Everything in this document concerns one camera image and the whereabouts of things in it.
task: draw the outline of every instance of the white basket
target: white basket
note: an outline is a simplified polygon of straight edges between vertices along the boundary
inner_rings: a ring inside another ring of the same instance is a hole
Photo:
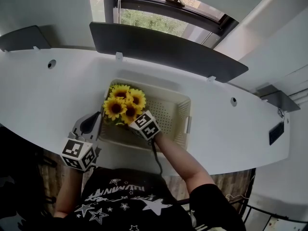
[[[192,117],[191,100],[178,92],[126,79],[115,79],[111,85],[123,83],[144,91],[147,107],[156,118],[162,132],[184,149],[187,149]],[[151,149],[148,141],[137,137],[130,130],[102,122],[99,139],[137,149]]]

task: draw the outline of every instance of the tree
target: tree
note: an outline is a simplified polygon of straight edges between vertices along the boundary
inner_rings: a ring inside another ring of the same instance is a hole
[[[121,24],[139,26],[181,37],[187,23],[167,16],[137,10],[121,10]]]

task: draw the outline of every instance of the flower center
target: flower center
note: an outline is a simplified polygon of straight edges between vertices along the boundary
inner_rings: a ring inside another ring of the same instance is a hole
[[[127,116],[134,116],[135,115],[135,109],[133,107],[128,107],[126,111]]]
[[[111,110],[113,113],[117,114],[121,111],[121,105],[115,103],[114,105],[112,105]]]
[[[133,101],[134,104],[139,104],[139,98],[137,97],[134,97],[134,101]]]
[[[119,97],[119,98],[126,98],[126,92],[118,92],[116,94],[116,97]]]

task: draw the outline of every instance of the curved desk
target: curved desk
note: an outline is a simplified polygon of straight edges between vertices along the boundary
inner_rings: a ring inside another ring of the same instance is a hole
[[[48,69],[50,60],[56,66]],[[49,49],[0,52],[0,123],[54,153],[75,122],[100,110],[115,78],[131,79],[181,92],[192,101],[188,151],[210,174],[270,164],[288,157],[290,117],[284,134],[269,145],[269,130],[281,122],[277,108],[229,84],[149,62],[96,51]],[[237,106],[231,105],[231,98]],[[97,164],[158,172],[151,151],[100,142]],[[176,175],[160,155],[164,175]]]

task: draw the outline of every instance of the flower bouquet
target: flower bouquet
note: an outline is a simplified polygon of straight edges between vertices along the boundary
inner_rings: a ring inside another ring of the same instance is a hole
[[[104,122],[117,126],[128,126],[146,108],[146,98],[142,90],[128,85],[112,85],[107,100],[103,104]]]

